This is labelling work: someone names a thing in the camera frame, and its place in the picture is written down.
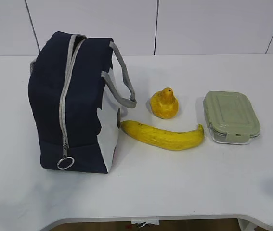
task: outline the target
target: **container lid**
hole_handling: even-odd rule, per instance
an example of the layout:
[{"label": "container lid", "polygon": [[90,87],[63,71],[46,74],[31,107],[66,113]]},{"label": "container lid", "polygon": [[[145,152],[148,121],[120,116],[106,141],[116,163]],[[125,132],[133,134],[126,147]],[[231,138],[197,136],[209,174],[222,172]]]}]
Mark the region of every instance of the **container lid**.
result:
[{"label": "container lid", "polygon": [[244,142],[259,135],[260,123],[244,94],[210,91],[203,104],[207,127],[226,135],[228,142]]}]

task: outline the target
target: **gray handle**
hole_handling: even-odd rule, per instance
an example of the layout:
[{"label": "gray handle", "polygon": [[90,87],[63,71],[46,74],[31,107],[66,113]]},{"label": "gray handle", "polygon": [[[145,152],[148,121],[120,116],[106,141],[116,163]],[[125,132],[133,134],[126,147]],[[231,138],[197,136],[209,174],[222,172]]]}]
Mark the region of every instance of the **gray handle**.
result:
[{"label": "gray handle", "polygon": [[130,95],[130,99],[125,99],[125,98],[122,98],[116,87],[114,86],[109,74],[106,72],[106,71],[102,71],[101,73],[101,77],[103,77],[105,79],[105,82],[108,86],[108,88],[110,89],[111,93],[113,94],[114,98],[118,101],[118,103],[120,103],[121,105],[127,107],[127,108],[134,108],[136,107],[136,103],[137,101],[135,100],[135,91],[133,89],[133,86],[130,82],[130,79],[129,79],[129,74],[128,74],[128,71],[127,71],[127,67],[123,61],[123,58],[119,52],[119,49],[118,47],[115,45],[115,43],[113,42],[110,42],[109,43],[109,46],[113,49],[114,53],[115,53],[115,56],[121,66],[121,71],[122,71],[122,79],[123,79],[123,83],[129,88],[129,91],[131,93]]}]

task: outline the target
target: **glass food container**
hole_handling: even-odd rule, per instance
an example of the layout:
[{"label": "glass food container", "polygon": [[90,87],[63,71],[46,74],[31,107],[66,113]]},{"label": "glass food container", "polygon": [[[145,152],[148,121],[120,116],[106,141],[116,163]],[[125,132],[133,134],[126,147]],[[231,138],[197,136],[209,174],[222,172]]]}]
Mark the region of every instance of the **glass food container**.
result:
[{"label": "glass food container", "polygon": [[210,91],[203,106],[207,127],[217,143],[248,144],[260,134],[260,123],[244,94]]}]

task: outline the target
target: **lunch bag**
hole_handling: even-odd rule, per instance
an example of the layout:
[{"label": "lunch bag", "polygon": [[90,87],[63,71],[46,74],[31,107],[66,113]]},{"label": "lunch bag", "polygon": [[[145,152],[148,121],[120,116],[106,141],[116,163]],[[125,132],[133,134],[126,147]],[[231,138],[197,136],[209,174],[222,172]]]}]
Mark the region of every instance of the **lunch bag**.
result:
[{"label": "lunch bag", "polygon": [[[113,51],[130,99],[116,90]],[[113,39],[56,32],[30,69],[28,97],[38,130],[41,166],[108,173],[118,139],[120,107],[134,108],[137,103]]]}]

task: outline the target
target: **zipper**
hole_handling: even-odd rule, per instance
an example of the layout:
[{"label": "zipper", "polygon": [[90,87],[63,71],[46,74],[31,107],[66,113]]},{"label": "zipper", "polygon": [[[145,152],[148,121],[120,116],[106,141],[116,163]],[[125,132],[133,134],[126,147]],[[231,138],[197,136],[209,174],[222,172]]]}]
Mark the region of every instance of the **zipper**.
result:
[{"label": "zipper", "polygon": [[71,36],[71,39],[70,39],[67,65],[66,65],[66,71],[65,71],[65,82],[64,82],[64,87],[61,92],[60,101],[59,101],[59,123],[60,123],[61,132],[63,134],[63,159],[68,158],[69,148],[70,148],[66,123],[65,123],[65,98],[67,96],[67,92],[70,86],[73,66],[74,66],[75,59],[77,57],[77,53],[82,43],[85,40],[83,39],[81,42],[79,42],[79,44],[75,48],[75,51],[73,52],[73,45],[74,45],[75,38],[76,38],[76,35],[73,35]]}]

